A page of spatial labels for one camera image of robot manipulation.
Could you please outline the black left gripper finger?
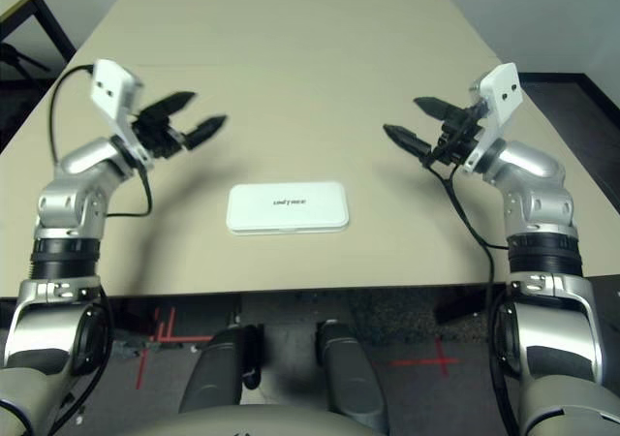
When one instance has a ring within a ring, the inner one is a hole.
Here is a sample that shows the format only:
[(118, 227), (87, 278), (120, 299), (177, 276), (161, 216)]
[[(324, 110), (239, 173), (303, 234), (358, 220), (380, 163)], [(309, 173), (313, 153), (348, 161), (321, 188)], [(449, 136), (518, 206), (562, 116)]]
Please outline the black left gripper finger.
[(195, 129), (185, 135), (185, 148), (187, 150), (194, 150), (210, 140), (224, 126), (227, 119), (226, 115), (206, 118)]
[(184, 109), (187, 104), (194, 99), (195, 92), (177, 91), (169, 96), (155, 102), (143, 110), (144, 116), (150, 117), (169, 117)]

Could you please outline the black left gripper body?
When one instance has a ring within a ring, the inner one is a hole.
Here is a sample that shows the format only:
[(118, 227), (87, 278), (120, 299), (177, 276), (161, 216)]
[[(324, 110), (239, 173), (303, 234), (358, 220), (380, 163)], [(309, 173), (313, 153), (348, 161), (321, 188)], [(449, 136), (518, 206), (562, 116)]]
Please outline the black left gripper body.
[(144, 109), (132, 123), (139, 143), (154, 159), (169, 159), (182, 149), (184, 138), (171, 126), (170, 115), (161, 109)]

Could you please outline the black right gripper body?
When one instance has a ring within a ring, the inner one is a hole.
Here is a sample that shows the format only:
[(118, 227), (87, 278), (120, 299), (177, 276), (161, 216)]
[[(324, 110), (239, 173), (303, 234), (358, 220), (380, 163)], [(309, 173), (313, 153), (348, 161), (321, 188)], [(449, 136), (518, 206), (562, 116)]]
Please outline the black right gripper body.
[(481, 131), (478, 124), (483, 107), (473, 106), (465, 109), (447, 106), (430, 113), (442, 122), (442, 134), (428, 159), (428, 165), (440, 162), (444, 165), (463, 165), (475, 149), (476, 135)]

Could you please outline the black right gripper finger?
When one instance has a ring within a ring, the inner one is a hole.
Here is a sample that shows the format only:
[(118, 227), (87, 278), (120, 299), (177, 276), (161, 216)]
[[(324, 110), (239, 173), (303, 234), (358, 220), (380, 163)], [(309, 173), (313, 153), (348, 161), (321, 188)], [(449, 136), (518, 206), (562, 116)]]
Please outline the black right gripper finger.
[(416, 97), (413, 102), (428, 116), (444, 123), (461, 123), (466, 110), (435, 97)]
[(424, 159), (431, 152), (431, 145), (411, 132), (410, 130), (397, 125), (385, 124), (383, 126), (387, 136), (401, 149), (414, 155), (418, 159)]

